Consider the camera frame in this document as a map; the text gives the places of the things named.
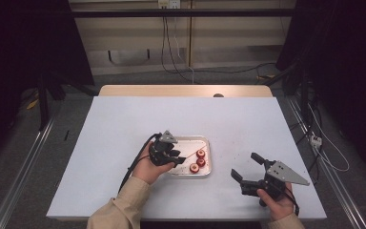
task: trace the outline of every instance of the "white power adapter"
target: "white power adapter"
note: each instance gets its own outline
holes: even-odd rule
[[[319,149],[319,147],[322,145],[322,138],[321,137],[318,137],[316,135],[312,135],[310,140],[311,140],[310,141],[311,145],[313,147],[316,147],[317,149]]]

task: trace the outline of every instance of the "red object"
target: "red object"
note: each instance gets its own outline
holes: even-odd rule
[[[204,165],[206,165],[206,160],[203,158],[199,158],[196,163],[198,166],[204,167]]]
[[[190,165],[190,172],[196,174],[200,170],[200,167],[198,167],[197,164],[193,163]]]
[[[206,152],[203,150],[198,150],[196,155],[198,158],[204,158],[204,156],[206,156]]]

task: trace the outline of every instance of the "forearm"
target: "forearm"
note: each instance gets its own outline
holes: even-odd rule
[[[141,210],[150,195],[150,185],[130,177],[117,198],[112,198],[88,220],[88,228],[140,228]]]
[[[279,219],[277,221],[270,222],[269,224],[270,229],[304,229],[304,225],[299,220],[299,218],[294,214],[290,214],[289,216]]]

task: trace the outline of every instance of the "white tray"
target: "white tray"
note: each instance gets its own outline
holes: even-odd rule
[[[174,177],[181,178],[203,178],[211,172],[211,151],[210,143],[204,136],[177,136],[177,143],[174,144],[174,150],[180,151],[179,156],[186,157],[183,164],[179,164],[176,168],[172,168],[168,173]],[[204,159],[206,164],[200,168],[197,173],[190,171],[190,165],[196,163],[198,157],[196,152],[203,150],[206,155]]]

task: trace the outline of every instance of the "black horizontal bar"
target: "black horizontal bar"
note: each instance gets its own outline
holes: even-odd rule
[[[66,16],[74,18],[92,17],[291,17],[312,10],[295,9],[227,9],[227,10],[74,10],[66,11],[28,11],[22,14],[34,16]]]

